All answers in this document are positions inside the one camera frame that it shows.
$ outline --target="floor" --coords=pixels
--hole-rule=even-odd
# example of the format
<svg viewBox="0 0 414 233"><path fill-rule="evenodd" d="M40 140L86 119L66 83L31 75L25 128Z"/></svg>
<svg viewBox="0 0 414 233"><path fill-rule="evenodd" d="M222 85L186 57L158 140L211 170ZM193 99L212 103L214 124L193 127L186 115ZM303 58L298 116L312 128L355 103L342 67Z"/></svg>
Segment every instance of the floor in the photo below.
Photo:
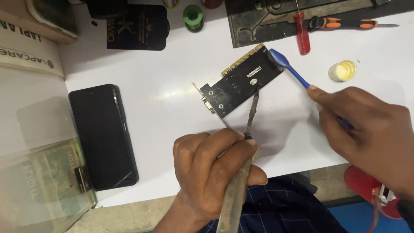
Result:
<svg viewBox="0 0 414 233"><path fill-rule="evenodd" d="M318 187L315 196L331 201L356 196L344 182L350 164L311 170L311 184ZM143 233L151 231L168 211L175 196L140 201L87 212L68 233Z"/></svg>

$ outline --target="black phone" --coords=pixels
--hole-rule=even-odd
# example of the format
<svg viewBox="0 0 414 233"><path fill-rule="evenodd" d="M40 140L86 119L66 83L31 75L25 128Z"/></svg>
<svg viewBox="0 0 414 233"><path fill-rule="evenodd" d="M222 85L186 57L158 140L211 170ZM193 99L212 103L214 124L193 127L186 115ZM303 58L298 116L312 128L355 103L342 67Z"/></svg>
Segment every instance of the black phone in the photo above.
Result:
<svg viewBox="0 0 414 233"><path fill-rule="evenodd" d="M106 84L69 93L95 191L134 185L139 177L119 88Z"/></svg>

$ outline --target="gold edge connector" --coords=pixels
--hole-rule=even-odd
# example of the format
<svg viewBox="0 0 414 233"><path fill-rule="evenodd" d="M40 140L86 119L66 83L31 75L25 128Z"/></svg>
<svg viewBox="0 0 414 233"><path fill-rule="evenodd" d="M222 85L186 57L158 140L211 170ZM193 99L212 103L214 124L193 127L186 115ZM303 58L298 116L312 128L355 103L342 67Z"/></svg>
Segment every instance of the gold edge connector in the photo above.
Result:
<svg viewBox="0 0 414 233"><path fill-rule="evenodd" d="M255 49L250 50L248 53L246 53L246 55L242 56L240 59L238 59L235 63L233 63L230 68L234 69L236 68L238 65L240 65L242 62L244 62L246 59L248 59L251 55L253 55L256 52Z"/></svg>
<svg viewBox="0 0 414 233"><path fill-rule="evenodd" d="M258 44L258 45L255 47L256 52L257 52L257 51L259 51L259 49L261 49L263 46L265 46L263 43Z"/></svg>
<svg viewBox="0 0 414 233"><path fill-rule="evenodd" d="M225 76L229 71L230 71L230 68L227 68L221 73L221 75Z"/></svg>

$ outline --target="white table surface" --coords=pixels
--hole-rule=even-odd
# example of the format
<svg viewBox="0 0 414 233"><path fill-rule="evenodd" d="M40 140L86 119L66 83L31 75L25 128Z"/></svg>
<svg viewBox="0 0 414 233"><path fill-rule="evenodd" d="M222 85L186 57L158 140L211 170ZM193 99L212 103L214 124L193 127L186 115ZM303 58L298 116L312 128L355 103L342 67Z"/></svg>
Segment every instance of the white table surface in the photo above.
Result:
<svg viewBox="0 0 414 233"><path fill-rule="evenodd" d="M206 17L204 28L190 33L182 19L183 9L190 3L201 6L197 0L182 1L168 11L171 31L163 51L106 49L106 22L95 20L95 27L86 7L76 7L81 36L74 44L60 46L67 90L106 83L119 86L140 176L134 186L97 192L98 207L175 195L180 187L174 174L174 140L224 127L205 107L190 80L199 87L213 85L224 69L255 45L232 47L224 4L215 10L201 6ZM311 51L306 56L299 54L294 36L266 42L265 46L284 54L309 83L326 91L357 86L414 110L414 12L379 21L401 26L313 32ZM328 69L342 60L354 61L358 73L349 82L333 82ZM224 118L234 129L245 130L251 100ZM315 124L314 108L288 72L260 90L252 136L263 147L255 164L268 177L346 162L332 151Z"/></svg>

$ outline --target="circuit board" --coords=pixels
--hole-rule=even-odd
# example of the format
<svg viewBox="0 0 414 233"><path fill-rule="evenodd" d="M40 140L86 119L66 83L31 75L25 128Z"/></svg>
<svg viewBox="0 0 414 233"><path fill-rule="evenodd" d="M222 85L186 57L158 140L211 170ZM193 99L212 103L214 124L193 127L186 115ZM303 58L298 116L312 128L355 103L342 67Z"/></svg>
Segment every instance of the circuit board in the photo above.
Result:
<svg viewBox="0 0 414 233"><path fill-rule="evenodd" d="M270 60L263 43L225 69L223 78L212 87L200 88L202 100L212 113L224 118L254 95L257 86L263 88L283 70Z"/></svg>

